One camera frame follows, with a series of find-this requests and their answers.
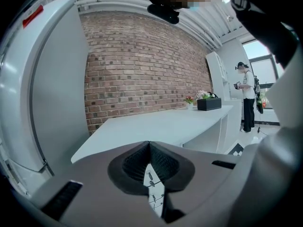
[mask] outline black slot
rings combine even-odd
[[[67,183],[49,202],[42,208],[42,212],[49,217],[59,220],[71,201],[74,199],[82,184]]]
[[[229,163],[229,162],[224,162],[224,161],[214,161],[212,164],[216,165],[216,166],[228,168],[231,170],[233,170],[236,166],[236,164],[234,164],[234,163]]]

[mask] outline white t-shirt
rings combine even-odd
[[[254,99],[255,98],[255,90],[254,90],[255,78],[250,70],[246,72],[246,74],[244,76],[243,84],[247,84],[247,85],[251,86],[250,88],[242,89],[244,98]]]

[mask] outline black planter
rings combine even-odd
[[[209,98],[197,100],[198,110],[208,111],[222,108],[222,101],[220,98]]]

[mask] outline person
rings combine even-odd
[[[243,84],[238,85],[238,89],[243,90],[244,97],[244,127],[241,131],[249,133],[251,129],[255,128],[255,78],[249,70],[248,65],[245,65],[243,62],[238,63],[238,72],[245,74]]]

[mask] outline black pants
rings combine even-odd
[[[244,131],[250,132],[255,127],[254,99],[244,99]]]

